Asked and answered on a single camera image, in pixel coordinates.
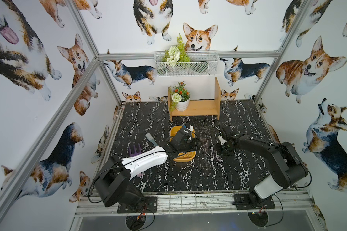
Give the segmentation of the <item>yellow storage box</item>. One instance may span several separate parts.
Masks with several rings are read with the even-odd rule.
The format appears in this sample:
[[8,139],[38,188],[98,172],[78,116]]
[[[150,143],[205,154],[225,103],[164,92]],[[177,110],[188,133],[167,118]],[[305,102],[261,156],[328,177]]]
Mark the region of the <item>yellow storage box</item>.
[[[177,132],[182,128],[182,126],[174,126],[170,130],[170,137],[174,137]],[[180,153],[178,158],[175,158],[175,162],[190,162],[196,156],[196,151],[188,153]]]

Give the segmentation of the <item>green fern white flowers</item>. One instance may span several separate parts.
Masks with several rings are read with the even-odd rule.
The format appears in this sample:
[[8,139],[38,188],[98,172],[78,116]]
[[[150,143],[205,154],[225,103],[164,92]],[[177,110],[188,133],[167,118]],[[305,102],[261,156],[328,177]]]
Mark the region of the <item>green fern white flowers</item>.
[[181,34],[176,37],[176,45],[165,51],[162,61],[170,67],[176,67],[181,63],[190,63],[191,59],[185,50],[185,44]]

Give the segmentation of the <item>potted flower plant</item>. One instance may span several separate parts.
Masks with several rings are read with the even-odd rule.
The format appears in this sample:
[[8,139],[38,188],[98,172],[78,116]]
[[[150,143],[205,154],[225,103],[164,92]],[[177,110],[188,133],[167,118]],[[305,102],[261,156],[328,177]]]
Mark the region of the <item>potted flower plant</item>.
[[170,111],[185,111],[190,102],[190,93],[184,82],[178,82],[173,88],[170,87],[169,94],[171,97]]

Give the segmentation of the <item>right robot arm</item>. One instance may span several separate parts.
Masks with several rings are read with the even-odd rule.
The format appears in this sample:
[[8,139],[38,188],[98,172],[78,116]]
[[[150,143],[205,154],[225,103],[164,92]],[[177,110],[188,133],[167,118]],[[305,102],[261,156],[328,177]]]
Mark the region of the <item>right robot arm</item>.
[[250,192],[250,200],[262,201],[273,194],[287,189],[294,183],[310,175],[295,148],[288,142],[274,144],[250,135],[234,132],[230,127],[219,129],[217,153],[222,156],[234,154],[236,149],[249,151],[266,159],[269,175],[254,186]]

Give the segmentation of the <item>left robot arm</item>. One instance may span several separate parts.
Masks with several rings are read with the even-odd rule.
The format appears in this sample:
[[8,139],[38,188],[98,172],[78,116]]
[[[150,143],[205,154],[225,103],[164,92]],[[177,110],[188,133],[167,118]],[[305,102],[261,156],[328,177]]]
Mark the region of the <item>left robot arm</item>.
[[94,177],[88,196],[96,189],[105,207],[119,203],[139,211],[146,206],[146,198],[131,180],[152,167],[196,152],[200,146],[201,141],[193,126],[185,125],[175,136],[147,152],[122,159],[112,156]]

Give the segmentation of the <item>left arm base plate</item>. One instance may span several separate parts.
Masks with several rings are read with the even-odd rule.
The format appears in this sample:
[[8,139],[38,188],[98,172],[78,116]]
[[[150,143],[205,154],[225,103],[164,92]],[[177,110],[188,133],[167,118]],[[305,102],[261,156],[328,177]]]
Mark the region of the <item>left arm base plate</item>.
[[143,212],[157,212],[158,197],[148,196],[137,204],[129,205],[119,203],[117,213],[118,214],[131,214],[131,213],[143,213]]

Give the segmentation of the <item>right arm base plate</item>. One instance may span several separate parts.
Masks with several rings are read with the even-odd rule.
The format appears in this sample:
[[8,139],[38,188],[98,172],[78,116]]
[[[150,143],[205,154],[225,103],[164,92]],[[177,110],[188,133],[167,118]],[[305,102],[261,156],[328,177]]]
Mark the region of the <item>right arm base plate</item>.
[[276,206],[271,196],[265,199],[260,199],[256,194],[234,194],[233,205],[236,206],[237,210],[251,210],[251,209],[275,209]]

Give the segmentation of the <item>wooden shelf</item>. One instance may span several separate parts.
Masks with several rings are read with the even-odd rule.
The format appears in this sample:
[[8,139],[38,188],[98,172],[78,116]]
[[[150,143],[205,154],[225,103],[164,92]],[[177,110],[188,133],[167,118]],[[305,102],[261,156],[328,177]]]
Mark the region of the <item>wooden shelf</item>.
[[175,116],[216,116],[220,118],[220,101],[221,88],[217,77],[215,77],[215,99],[214,100],[190,100],[185,111],[177,111],[176,109],[169,112],[170,121],[173,121]]

